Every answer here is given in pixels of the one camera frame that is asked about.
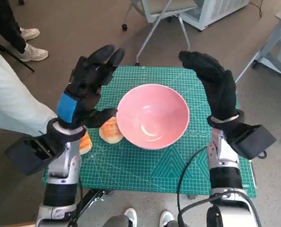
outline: green cutting mat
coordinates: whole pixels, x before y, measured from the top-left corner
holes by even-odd
[[[192,70],[157,67],[119,67],[112,82],[103,88],[97,109],[116,107],[130,89],[158,83],[178,91],[188,103],[190,124],[174,145],[161,150],[144,150],[123,139],[107,144],[90,129],[92,150],[82,156],[81,179],[84,187],[107,190],[176,192],[182,170],[191,156],[210,140],[206,118],[210,109],[204,88]],[[255,197],[255,185],[248,160],[240,159],[243,186]],[[208,195],[209,171],[205,151],[189,167],[182,193]]]

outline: robotic arm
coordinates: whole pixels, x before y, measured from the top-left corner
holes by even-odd
[[[243,123],[244,113],[235,108],[236,84],[230,70],[225,70],[208,54],[180,52],[179,59],[185,68],[196,72],[211,109],[207,121],[212,126],[212,137],[207,147],[207,158],[210,198],[214,200],[206,200],[213,205],[207,212],[207,226],[261,226],[256,210],[242,186],[238,155],[253,159],[276,139],[262,125]],[[178,215],[179,226],[184,226],[182,213],[186,210],[188,207]]]
[[[80,57],[59,101],[58,118],[49,121],[47,134],[22,138],[6,151],[17,168],[27,175],[49,165],[36,227],[77,226],[83,206],[81,203],[77,208],[75,203],[78,183],[81,186],[79,140],[85,135],[86,127],[101,127],[117,111],[95,109],[102,86],[111,81],[124,57],[123,49],[113,52],[114,46],[107,45],[88,58]]]

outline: pink bowl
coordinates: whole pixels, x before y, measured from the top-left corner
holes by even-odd
[[[117,124],[123,136],[144,149],[162,149],[186,131],[189,109],[175,90],[144,84],[128,91],[118,105]]]

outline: blue strap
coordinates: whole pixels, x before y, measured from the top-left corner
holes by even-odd
[[[76,109],[77,101],[63,93],[57,105],[57,115],[63,121],[72,123],[73,113]]]

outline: person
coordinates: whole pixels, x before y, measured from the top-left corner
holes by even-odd
[[[17,50],[22,61],[42,61],[48,57],[48,51],[26,43],[39,34],[40,31],[36,28],[21,28],[14,18],[9,0],[0,0],[0,35]]]
[[[0,129],[39,136],[46,133],[48,121],[55,117],[31,95],[0,55]]]
[[[128,208],[123,215],[113,216],[103,227],[137,227],[137,214],[133,208]],[[159,227],[178,227],[171,212],[164,211],[160,216]]]

